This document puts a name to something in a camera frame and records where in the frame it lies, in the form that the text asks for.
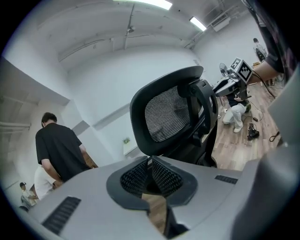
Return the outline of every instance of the wooden floor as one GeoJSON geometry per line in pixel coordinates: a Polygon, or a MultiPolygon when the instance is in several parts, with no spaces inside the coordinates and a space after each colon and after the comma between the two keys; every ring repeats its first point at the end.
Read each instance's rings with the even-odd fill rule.
{"type": "MultiPolygon", "coordinates": [[[[248,86],[248,89],[250,90],[249,94],[252,96],[249,98],[252,105],[251,114],[258,120],[262,120],[255,122],[250,117],[246,118],[246,116],[251,116],[249,112],[244,114],[245,116],[242,117],[243,120],[245,119],[244,127],[237,134],[233,132],[233,125],[224,125],[222,122],[225,114],[224,107],[229,108],[228,102],[223,103],[224,107],[222,107],[218,100],[221,118],[217,120],[217,138],[212,153],[217,161],[218,168],[243,170],[247,161],[261,158],[263,154],[275,148],[280,139],[278,136],[274,142],[269,141],[269,138],[278,131],[267,110],[273,98],[260,83],[248,86]],[[256,129],[260,132],[259,138],[252,141],[247,140],[249,122],[255,123],[256,129]]],[[[275,96],[278,96],[281,89],[280,83],[270,87],[275,96]]],[[[142,198],[150,203],[150,221],[163,233],[166,217],[165,199],[161,196],[146,194],[143,194],[142,198]]]]}

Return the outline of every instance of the fluorescent light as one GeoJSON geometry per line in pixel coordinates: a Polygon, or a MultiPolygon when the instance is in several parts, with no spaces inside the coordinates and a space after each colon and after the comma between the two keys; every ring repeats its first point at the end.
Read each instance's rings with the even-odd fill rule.
{"type": "Polygon", "coordinates": [[[195,17],[193,17],[190,20],[191,23],[195,24],[198,28],[200,28],[202,31],[206,30],[206,27],[195,17]]]}
{"type": "Polygon", "coordinates": [[[172,6],[172,3],[165,1],[165,0],[114,0],[114,1],[133,1],[133,2],[143,2],[152,4],[154,6],[164,8],[166,10],[169,10],[172,6]]]}

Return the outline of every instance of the white sneaker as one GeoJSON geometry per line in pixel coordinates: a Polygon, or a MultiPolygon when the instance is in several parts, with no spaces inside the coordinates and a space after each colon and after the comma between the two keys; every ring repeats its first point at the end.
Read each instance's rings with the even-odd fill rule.
{"type": "Polygon", "coordinates": [[[234,132],[234,133],[239,133],[239,132],[242,130],[242,128],[243,128],[243,125],[242,125],[241,127],[239,127],[239,128],[235,128],[235,129],[233,130],[233,132],[234,132]]]}

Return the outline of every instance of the short black hair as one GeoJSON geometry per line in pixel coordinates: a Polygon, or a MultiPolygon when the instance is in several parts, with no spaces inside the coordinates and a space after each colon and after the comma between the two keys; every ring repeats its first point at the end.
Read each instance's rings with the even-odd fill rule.
{"type": "Polygon", "coordinates": [[[43,123],[45,123],[45,122],[47,122],[49,120],[57,122],[57,118],[56,118],[56,116],[53,113],[45,112],[44,115],[43,115],[43,117],[42,117],[42,127],[44,127],[43,123]]]}

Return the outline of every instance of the person in background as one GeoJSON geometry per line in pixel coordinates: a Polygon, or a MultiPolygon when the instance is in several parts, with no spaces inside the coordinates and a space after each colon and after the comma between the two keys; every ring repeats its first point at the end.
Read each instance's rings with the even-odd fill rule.
{"type": "MultiPolygon", "coordinates": [[[[253,42],[255,44],[255,46],[254,46],[253,49],[254,49],[254,52],[255,52],[258,60],[260,62],[265,61],[267,59],[267,51],[266,51],[266,49],[258,42],[257,38],[254,38],[253,42]]],[[[274,85],[273,79],[271,78],[270,80],[267,80],[266,84],[267,84],[267,86],[270,86],[270,85],[273,86],[274,85]]]]}
{"type": "Polygon", "coordinates": [[[36,134],[37,161],[58,182],[66,182],[89,170],[85,147],[68,127],[57,124],[53,113],[42,117],[42,129],[36,134]]]}
{"type": "Polygon", "coordinates": [[[50,177],[44,170],[42,165],[39,165],[34,175],[34,187],[39,200],[42,200],[47,194],[58,188],[62,182],[50,177]]]}
{"type": "Polygon", "coordinates": [[[22,190],[22,196],[23,196],[23,198],[25,198],[25,200],[26,200],[27,202],[30,203],[31,206],[34,206],[35,204],[37,204],[36,200],[38,199],[38,197],[35,196],[35,195],[33,194],[33,192],[28,191],[28,190],[26,189],[26,186],[25,186],[25,185],[26,185],[26,183],[23,183],[23,182],[20,183],[20,188],[21,188],[21,190],[22,190]]]}
{"type": "Polygon", "coordinates": [[[230,108],[225,113],[223,118],[224,124],[234,123],[234,133],[239,133],[243,128],[243,122],[241,120],[242,115],[247,109],[247,102],[242,101],[239,97],[236,97],[233,93],[228,94],[227,100],[230,108]]]}

